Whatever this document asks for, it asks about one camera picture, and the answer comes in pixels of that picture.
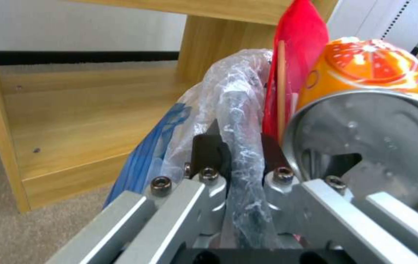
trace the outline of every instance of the crumpled plastic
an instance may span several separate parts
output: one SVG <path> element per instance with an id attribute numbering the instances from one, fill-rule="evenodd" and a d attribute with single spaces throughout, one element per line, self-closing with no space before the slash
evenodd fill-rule
<path id="1" fill-rule="evenodd" d="M 277 248 L 277 235 L 262 188 L 261 144 L 265 85 L 272 51 L 242 50 L 216 62 L 204 80 L 178 100 L 191 106 L 175 128 L 162 161 L 161 175 L 175 182 L 190 161 L 192 139 L 218 120 L 222 140 L 232 154 L 232 178 L 221 234 L 223 248 Z M 147 175 L 147 183 L 157 175 Z"/>
<path id="2" fill-rule="evenodd" d="M 193 137 L 217 119 L 232 159 L 221 247 L 277 248 L 262 187 L 261 120 L 271 50 L 242 50 L 216 62 L 130 153 L 105 207 L 123 191 L 142 193 L 157 176 L 179 183 Z"/>

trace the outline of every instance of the screw head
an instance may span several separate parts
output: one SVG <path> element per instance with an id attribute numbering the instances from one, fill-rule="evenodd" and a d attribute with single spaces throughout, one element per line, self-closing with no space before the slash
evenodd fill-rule
<path id="1" fill-rule="evenodd" d="M 150 191 L 158 197 L 165 197 L 171 191 L 171 179 L 169 177 L 160 176 L 150 182 Z"/>
<path id="2" fill-rule="evenodd" d="M 191 176 L 191 163 L 190 162 L 184 163 L 183 171 L 184 171 L 184 177 L 186 179 L 189 179 L 189 177 Z"/>
<path id="3" fill-rule="evenodd" d="M 338 176 L 329 175 L 325 177 L 326 184 L 333 188 L 340 195 L 344 195 L 347 189 L 347 184 Z"/>
<path id="4" fill-rule="evenodd" d="M 205 167 L 199 172 L 199 181 L 204 184 L 214 184 L 217 178 L 219 178 L 219 172 L 212 167 Z"/>
<path id="5" fill-rule="evenodd" d="M 288 167 L 278 167 L 274 170 L 274 181 L 279 184 L 291 184 L 294 172 Z"/>

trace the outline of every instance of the white wall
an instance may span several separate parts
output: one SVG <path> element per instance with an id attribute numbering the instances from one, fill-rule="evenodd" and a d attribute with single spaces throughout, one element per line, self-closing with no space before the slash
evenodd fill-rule
<path id="1" fill-rule="evenodd" d="M 384 40 L 410 51 L 418 43 L 418 0 L 341 0 L 328 21 L 329 35 L 379 39 L 404 4 Z"/>
<path id="2" fill-rule="evenodd" d="M 185 21 L 63 0 L 0 0 L 0 51 L 177 51 Z"/>

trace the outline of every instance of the wooden stick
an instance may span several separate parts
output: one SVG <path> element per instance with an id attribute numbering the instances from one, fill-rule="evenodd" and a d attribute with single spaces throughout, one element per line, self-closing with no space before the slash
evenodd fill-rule
<path id="1" fill-rule="evenodd" d="M 282 145 L 285 129 L 285 43 L 277 45 L 277 137 Z"/>

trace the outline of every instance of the wood grain surface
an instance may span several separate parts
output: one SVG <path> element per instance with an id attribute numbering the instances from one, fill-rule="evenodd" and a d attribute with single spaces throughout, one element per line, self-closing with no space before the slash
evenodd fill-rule
<path id="1" fill-rule="evenodd" d="M 293 0 L 68 0 L 107 6 L 131 7 L 199 17 L 277 25 Z M 338 0 L 312 0 L 327 21 Z"/>
<path id="2" fill-rule="evenodd" d="M 174 63 L 1 79 L 32 208 L 112 183 L 129 152 L 189 88 L 175 82 Z M 15 85 L 23 88 L 9 92 Z"/>
<path id="3" fill-rule="evenodd" d="M 196 84 L 209 67 L 239 50 L 273 48 L 275 27 L 189 15 L 178 59 L 178 76 Z"/>

